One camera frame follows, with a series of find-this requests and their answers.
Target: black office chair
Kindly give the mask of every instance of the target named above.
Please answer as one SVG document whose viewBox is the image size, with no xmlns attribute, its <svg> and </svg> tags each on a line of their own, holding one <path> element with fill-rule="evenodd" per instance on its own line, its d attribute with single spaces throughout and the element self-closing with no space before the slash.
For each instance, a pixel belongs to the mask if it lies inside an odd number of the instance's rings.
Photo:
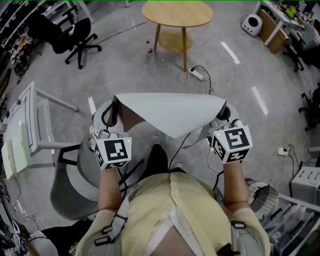
<svg viewBox="0 0 320 256">
<path fill-rule="evenodd" d="M 303 44 L 306 44 L 305 41 L 303 40 L 303 38 L 301 37 L 301 35 L 299 33 L 297 33 L 297 35 L 299 36 L 299 41 L 293 36 L 293 35 L 289 35 L 291 37 L 292 40 L 292 46 L 294 48 L 294 50 L 296 52 L 294 52 L 290 46 L 288 44 L 284 44 L 284 47 L 286 48 L 287 52 L 283 52 L 283 55 L 289 56 L 294 63 L 294 72 L 298 71 L 299 65 L 301 66 L 300 70 L 304 71 L 304 66 L 302 66 L 302 63 L 300 62 L 299 58 L 302 58 L 304 55 L 304 50 L 302 48 Z"/>
<path fill-rule="evenodd" d="M 304 128 L 305 131 L 309 131 L 320 123 L 320 83 L 318 82 L 317 85 L 318 88 L 310 96 L 312 98 L 308 98 L 305 93 L 301 94 L 301 97 L 305 98 L 307 104 L 307 107 L 299 108 L 299 113 L 304 111 L 307 114 L 307 127 Z"/>
<path fill-rule="evenodd" d="M 67 50 L 73 52 L 66 58 L 65 63 L 69 64 L 70 59 L 78 53 L 78 68 L 81 70 L 81 57 L 84 49 L 97 48 L 98 52 L 102 51 L 100 45 L 87 44 L 92 38 L 97 39 L 96 34 L 89 36 L 91 32 L 91 23 L 88 18 L 84 18 L 75 23 L 72 11 L 77 9 L 76 6 L 68 9 L 63 15 L 67 15 L 71 27 L 62 31 L 59 25 L 54 24 L 45 16 L 41 15 L 38 11 L 35 11 L 26 21 L 28 26 L 28 35 L 34 39 L 48 42 L 52 45 L 52 48 L 56 54 L 62 54 Z"/>
</svg>

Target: gray floor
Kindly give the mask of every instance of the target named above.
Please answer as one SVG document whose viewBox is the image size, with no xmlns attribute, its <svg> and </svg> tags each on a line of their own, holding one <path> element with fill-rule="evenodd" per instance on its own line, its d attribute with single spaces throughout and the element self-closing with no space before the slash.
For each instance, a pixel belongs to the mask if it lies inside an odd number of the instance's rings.
<svg viewBox="0 0 320 256">
<path fill-rule="evenodd" d="M 148 22 L 125 31 L 108 40 L 108 37 L 146 21 L 142 16 L 143 2 L 133 1 L 129 8 L 120 2 L 90 2 L 88 8 L 96 19 L 92 32 L 98 35 L 102 52 L 89 50 L 85 56 L 83 70 L 78 69 L 75 58 L 69 65 L 64 63 L 68 52 L 55 54 L 48 44 L 42 49 L 42 56 L 36 56 L 20 84 L 13 74 L 10 79 L 8 105 L 15 102 L 19 94 L 31 81 L 37 88 L 80 108 L 72 113 L 50 105 L 51 123 L 56 141 L 79 143 L 88 132 L 91 117 L 88 97 L 92 96 L 97 107 L 119 93 L 166 92 L 203 93 L 204 85 L 190 78 L 188 84 L 181 84 L 183 57 L 180 53 L 166 52 L 161 47 L 156 54 L 148 56 L 146 40 L 154 41 L 156 25 Z M 271 54 L 258 37 L 245 33 L 240 23 L 251 13 L 255 2 L 207 2 L 213 9 L 213 20 L 201 27 L 187 29 L 194 39 L 194 46 L 188 50 L 188 66 L 204 66 L 210 73 L 215 95 L 231 102 L 240 118 L 249 125 L 253 149 L 243 162 L 246 177 L 264 180 L 272 178 L 277 183 L 282 176 L 283 158 L 277 155 L 278 147 L 295 146 L 299 161 L 308 161 L 311 156 L 308 147 L 320 144 L 318 129 L 305 132 L 306 119 L 298 113 L 303 105 L 301 93 L 317 88 L 319 71 L 306 66 L 305 71 L 294 73 L 292 61 L 281 54 Z M 240 64 L 235 64 L 222 47 L 221 42 L 234 51 Z M 264 115 L 252 87 L 256 87 L 268 110 Z M 147 159 L 150 139 L 157 131 L 147 123 L 135 127 L 133 137 L 133 166 L 141 158 Z M 192 134 L 186 141 L 191 144 L 197 137 Z M 169 160 L 183 138 L 169 139 L 166 145 Z M 181 150 L 176 157 L 184 164 L 185 171 L 213 187 L 216 173 L 207 166 L 209 146 L 205 141 Z M 37 160 L 51 158 L 50 152 L 41 152 Z M 210 164 L 222 170 L 222 164 L 213 155 Z M 88 198 L 97 197 L 97 189 L 89 185 L 71 168 L 69 176 L 74 186 Z M 284 178 L 279 191 L 288 194 L 288 184 L 293 174 L 291 159 L 284 162 Z M 49 195 L 54 179 L 54 169 L 30 169 L 18 178 L 21 185 L 19 201 L 29 216 L 34 215 L 40 229 L 72 223 L 61 218 L 52 208 Z M 8 182 L 14 200 L 19 194 L 16 181 Z M 18 213 L 18 220 L 24 222 L 30 231 L 37 228 L 33 221 Z"/>
</svg>

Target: forearm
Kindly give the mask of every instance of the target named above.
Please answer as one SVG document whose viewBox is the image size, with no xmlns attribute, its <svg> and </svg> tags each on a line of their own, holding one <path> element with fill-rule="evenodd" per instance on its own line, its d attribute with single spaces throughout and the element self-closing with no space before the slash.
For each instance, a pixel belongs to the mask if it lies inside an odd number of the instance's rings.
<svg viewBox="0 0 320 256">
<path fill-rule="evenodd" d="M 223 165 L 224 206 L 232 213 L 242 208 L 250 208 L 248 188 L 240 162 Z"/>
<path fill-rule="evenodd" d="M 122 203 L 120 187 L 118 183 L 117 169 L 101 171 L 98 210 L 118 212 Z"/>
<path fill-rule="evenodd" d="M 25 247 L 27 248 L 30 256 L 40 256 L 29 241 L 26 242 Z"/>
</svg>

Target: extension cord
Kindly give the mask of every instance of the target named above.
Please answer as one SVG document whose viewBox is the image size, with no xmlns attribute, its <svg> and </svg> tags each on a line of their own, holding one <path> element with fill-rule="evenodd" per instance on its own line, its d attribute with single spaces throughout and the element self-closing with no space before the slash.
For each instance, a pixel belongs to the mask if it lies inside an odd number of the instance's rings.
<svg viewBox="0 0 320 256">
<path fill-rule="evenodd" d="M 198 71 L 196 71 L 195 69 L 193 69 L 193 71 L 191 71 L 191 68 L 188 69 L 188 72 L 193 75 L 195 78 L 197 78 L 199 81 L 204 81 L 205 77 L 200 74 Z"/>
</svg>

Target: yellow shirt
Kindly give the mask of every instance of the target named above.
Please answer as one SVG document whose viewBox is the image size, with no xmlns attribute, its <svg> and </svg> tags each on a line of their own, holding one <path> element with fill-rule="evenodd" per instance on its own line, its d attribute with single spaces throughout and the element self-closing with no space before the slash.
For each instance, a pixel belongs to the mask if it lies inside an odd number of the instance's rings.
<svg viewBox="0 0 320 256">
<path fill-rule="evenodd" d="M 262 245 L 262 255 L 270 255 L 268 236 L 250 209 L 234 214 L 226 212 L 214 199 L 212 189 L 197 179 L 180 172 L 162 173 L 143 181 L 135 197 L 130 201 L 128 221 L 121 232 L 121 255 L 143 256 L 153 227 L 172 206 L 184 216 L 203 254 L 214 256 L 231 241 L 230 221 L 241 221 Z M 76 255 L 88 255 L 101 230 L 110 225 L 114 213 L 100 211 L 88 232 L 79 242 Z"/>
</svg>

